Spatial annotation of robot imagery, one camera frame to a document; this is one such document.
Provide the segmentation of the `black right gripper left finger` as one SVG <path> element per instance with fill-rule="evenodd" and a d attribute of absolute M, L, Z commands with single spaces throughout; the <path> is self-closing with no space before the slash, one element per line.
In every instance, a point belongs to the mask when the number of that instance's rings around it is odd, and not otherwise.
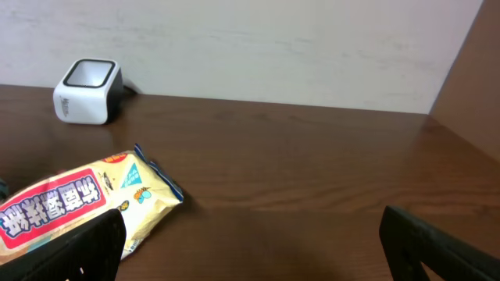
<path fill-rule="evenodd" d="M 126 238 L 116 209 L 1 266 L 7 280 L 114 280 Z"/>

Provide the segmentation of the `cream snack chips bag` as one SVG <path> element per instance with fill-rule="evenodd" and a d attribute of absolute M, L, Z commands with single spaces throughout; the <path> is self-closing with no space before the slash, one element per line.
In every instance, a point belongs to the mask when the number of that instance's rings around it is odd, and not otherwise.
<path fill-rule="evenodd" d="M 184 200 L 140 146 L 51 176 L 1 204 L 1 262 L 12 261 L 110 209 L 123 216 L 127 257 Z"/>

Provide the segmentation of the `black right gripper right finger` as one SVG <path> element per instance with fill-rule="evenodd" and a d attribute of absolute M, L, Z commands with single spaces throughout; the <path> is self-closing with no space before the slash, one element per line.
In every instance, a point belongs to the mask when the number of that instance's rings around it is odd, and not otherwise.
<path fill-rule="evenodd" d="M 428 280 L 424 266 L 444 280 L 498 280 L 499 260 L 407 211 L 387 206 L 379 237 L 394 280 Z"/>

